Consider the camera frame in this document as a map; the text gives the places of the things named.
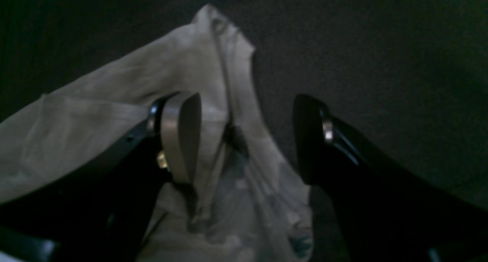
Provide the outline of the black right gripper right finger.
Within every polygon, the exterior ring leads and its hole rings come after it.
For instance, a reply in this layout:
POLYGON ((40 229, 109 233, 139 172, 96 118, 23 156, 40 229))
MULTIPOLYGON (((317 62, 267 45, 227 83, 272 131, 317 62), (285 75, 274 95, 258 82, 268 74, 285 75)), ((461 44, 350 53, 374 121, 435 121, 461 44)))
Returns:
POLYGON ((299 172, 332 200, 354 262, 486 262, 487 211, 396 163, 319 99, 293 103, 299 172))

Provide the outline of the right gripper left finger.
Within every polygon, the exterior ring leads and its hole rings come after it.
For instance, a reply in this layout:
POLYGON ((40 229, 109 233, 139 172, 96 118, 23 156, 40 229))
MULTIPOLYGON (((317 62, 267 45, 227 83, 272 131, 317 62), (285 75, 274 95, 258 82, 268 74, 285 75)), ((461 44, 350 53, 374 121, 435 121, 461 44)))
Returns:
POLYGON ((173 92, 106 151, 1 206, 1 255, 14 262, 134 262, 164 184, 191 184, 198 92, 173 92))

